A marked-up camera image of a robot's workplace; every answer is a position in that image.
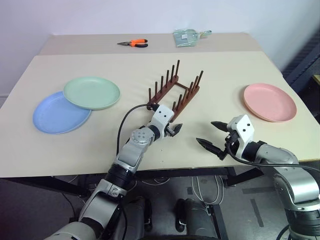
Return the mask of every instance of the pink plate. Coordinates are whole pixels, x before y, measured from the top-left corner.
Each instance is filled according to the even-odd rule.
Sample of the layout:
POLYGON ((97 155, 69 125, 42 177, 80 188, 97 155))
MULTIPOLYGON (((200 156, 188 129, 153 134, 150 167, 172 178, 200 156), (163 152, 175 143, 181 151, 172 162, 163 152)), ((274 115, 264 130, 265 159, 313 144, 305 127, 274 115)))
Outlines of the pink plate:
POLYGON ((289 121, 297 113, 296 104, 287 93, 265 83, 247 86, 244 103, 255 115, 269 122, 289 121))

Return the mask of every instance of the pliers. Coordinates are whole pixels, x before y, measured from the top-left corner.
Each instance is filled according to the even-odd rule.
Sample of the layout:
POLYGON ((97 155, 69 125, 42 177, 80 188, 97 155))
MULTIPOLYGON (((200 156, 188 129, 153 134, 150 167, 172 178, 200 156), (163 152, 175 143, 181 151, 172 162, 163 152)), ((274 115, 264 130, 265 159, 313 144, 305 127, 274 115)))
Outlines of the pliers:
POLYGON ((146 47, 148 47, 147 42, 148 42, 147 39, 136 39, 136 40, 131 40, 131 41, 119 42, 117 44, 123 45, 123 46, 137 47, 137 48, 146 48, 146 47))

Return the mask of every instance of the white wall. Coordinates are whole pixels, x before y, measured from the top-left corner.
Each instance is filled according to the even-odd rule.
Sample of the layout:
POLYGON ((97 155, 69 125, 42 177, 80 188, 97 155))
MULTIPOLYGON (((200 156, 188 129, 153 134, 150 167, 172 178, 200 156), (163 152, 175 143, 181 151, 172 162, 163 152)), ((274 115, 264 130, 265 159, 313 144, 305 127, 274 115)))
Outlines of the white wall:
POLYGON ((320 22, 319 0, 1 0, 0 96, 50 34, 246 32, 282 70, 320 22))

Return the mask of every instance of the orange pliers handle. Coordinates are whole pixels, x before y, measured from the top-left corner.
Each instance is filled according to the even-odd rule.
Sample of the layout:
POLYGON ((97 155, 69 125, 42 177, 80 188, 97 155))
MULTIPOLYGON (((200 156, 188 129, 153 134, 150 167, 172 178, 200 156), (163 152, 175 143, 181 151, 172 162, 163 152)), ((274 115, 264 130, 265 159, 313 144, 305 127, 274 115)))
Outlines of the orange pliers handle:
POLYGON ((147 42, 148 42, 147 39, 131 40, 130 46, 131 47, 138 47, 138 48, 145 48, 145 47, 148 47, 148 44, 144 44, 144 43, 147 43, 147 42))

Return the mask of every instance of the black cable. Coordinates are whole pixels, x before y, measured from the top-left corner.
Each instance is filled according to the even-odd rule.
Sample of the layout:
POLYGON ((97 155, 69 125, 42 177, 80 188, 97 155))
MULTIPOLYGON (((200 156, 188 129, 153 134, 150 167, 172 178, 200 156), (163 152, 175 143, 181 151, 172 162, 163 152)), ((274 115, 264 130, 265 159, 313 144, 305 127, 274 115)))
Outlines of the black cable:
POLYGON ((228 151, 228 154, 230 154, 230 156, 236 160, 239 163, 242 164, 247 164, 247 165, 251 165, 251 166, 256 166, 256 167, 287 167, 287 168, 302 168, 302 169, 307 169, 307 170, 311 170, 311 171, 316 171, 318 173, 320 173, 320 169, 316 169, 313 168, 311 166, 305 166, 305 165, 300 165, 300 164, 282 164, 282 163, 276 163, 276 164, 269 164, 269 163, 254 163, 254 162, 250 162, 250 161, 244 161, 241 160, 239 158, 237 158, 234 153, 231 151, 231 143, 227 143, 226 145, 226 149, 228 151))
POLYGON ((151 106, 151 104, 141 104, 141 105, 137 105, 137 106, 134 106, 133 108, 131 108, 125 115, 124 115, 124 118, 122 119, 122 122, 120 124, 120 127, 119 127, 119 130, 118 130, 118 136, 116 138, 116 154, 118 155, 119 153, 119 142, 120 142, 120 134, 121 134, 121 129, 122 129, 122 126, 124 125, 124 122, 126 120, 126 118, 128 117, 128 115, 135 109, 137 108, 141 108, 141 107, 148 107, 148 106, 151 106))
POLYGON ((285 226, 278 234, 278 236, 276 237, 276 240, 280 240, 282 235, 289 229, 290 225, 285 226))
POLYGON ((126 234, 127 234, 127 229, 128 229, 128 219, 127 219, 127 214, 125 212, 124 206, 122 205, 121 202, 119 203, 119 205, 120 205, 120 208, 122 209, 122 213, 124 216, 124 231, 123 231, 123 235, 122 235, 122 240, 125 240, 126 234))
POLYGON ((68 203, 70 204, 70 206, 71 206, 71 208, 72 208, 72 212, 73 212, 73 217, 76 218, 76 211, 75 211, 75 208, 74 208, 74 206, 72 205, 71 201, 67 198, 67 196, 66 196, 64 193, 61 192, 61 194, 62 194, 62 196, 68 201, 68 203))

